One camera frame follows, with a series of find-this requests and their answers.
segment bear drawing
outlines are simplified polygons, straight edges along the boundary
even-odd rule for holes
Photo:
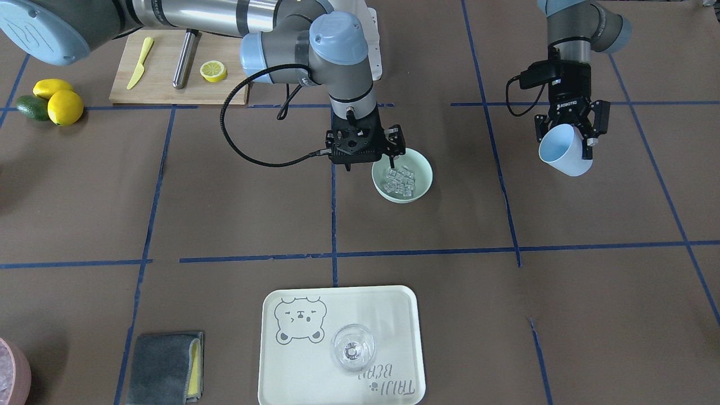
[[[328,312],[325,303],[308,298],[293,298],[286,302],[283,298],[275,307],[275,318],[279,327],[276,339],[280,344],[288,344],[293,339],[307,338],[318,343],[325,337],[323,319]]]

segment cutting board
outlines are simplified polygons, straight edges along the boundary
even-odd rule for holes
[[[145,73],[132,89],[127,90],[145,37],[155,40],[147,59]],[[110,91],[110,102],[116,104],[222,104],[228,94],[247,76],[240,64],[240,38],[220,37],[201,33],[187,85],[175,90],[173,77],[177,68],[185,30],[139,30],[127,37],[125,50]],[[228,77],[210,83],[200,76],[200,66],[207,61],[220,61]],[[248,88],[240,90],[231,104],[245,104]]]

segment wine glass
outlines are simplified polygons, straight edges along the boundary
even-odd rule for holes
[[[333,355],[343,370],[360,373],[367,369],[375,358],[375,338],[362,325],[343,326],[333,336]]]

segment lemon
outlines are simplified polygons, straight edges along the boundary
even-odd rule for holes
[[[73,86],[62,79],[44,79],[35,83],[32,93],[38,97],[49,100],[58,90],[73,91]]]
[[[47,121],[48,117],[48,101],[36,96],[20,96],[15,102],[17,110],[25,117],[32,118],[36,121]]]
[[[48,102],[48,116],[57,125],[70,125],[83,114],[83,100],[71,90],[58,90]]]
[[[200,66],[200,74],[205,80],[215,83],[228,77],[228,70],[220,61],[209,61]]]

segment plastic knife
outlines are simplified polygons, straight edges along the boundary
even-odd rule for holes
[[[148,53],[150,52],[150,48],[153,47],[153,43],[155,43],[155,40],[152,37],[147,37],[143,41],[143,49],[140,51],[140,58],[138,59],[138,64],[135,65],[135,72],[132,73],[130,83],[127,84],[128,90],[133,88],[138,83],[140,77],[143,77],[143,74],[145,73],[145,66],[143,66],[143,63],[145,63],[145,58],[148,57]]]

